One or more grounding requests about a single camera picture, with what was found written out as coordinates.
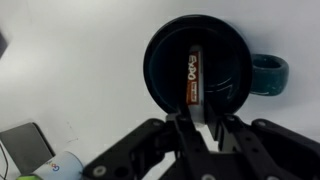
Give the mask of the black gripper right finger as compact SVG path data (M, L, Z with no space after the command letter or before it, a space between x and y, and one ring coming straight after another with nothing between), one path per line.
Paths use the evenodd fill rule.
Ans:
M234 161L240 180L320 180L320 143L266 119L244 123L205 103L218 150Z

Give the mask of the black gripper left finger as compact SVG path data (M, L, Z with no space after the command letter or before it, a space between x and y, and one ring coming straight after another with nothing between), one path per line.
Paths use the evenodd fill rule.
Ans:
M209 174L209 152L191 118L180 107L166 121L151 118L85 166L85 180L142 180L168 152L176 160L161 176L163 180L202 180Z

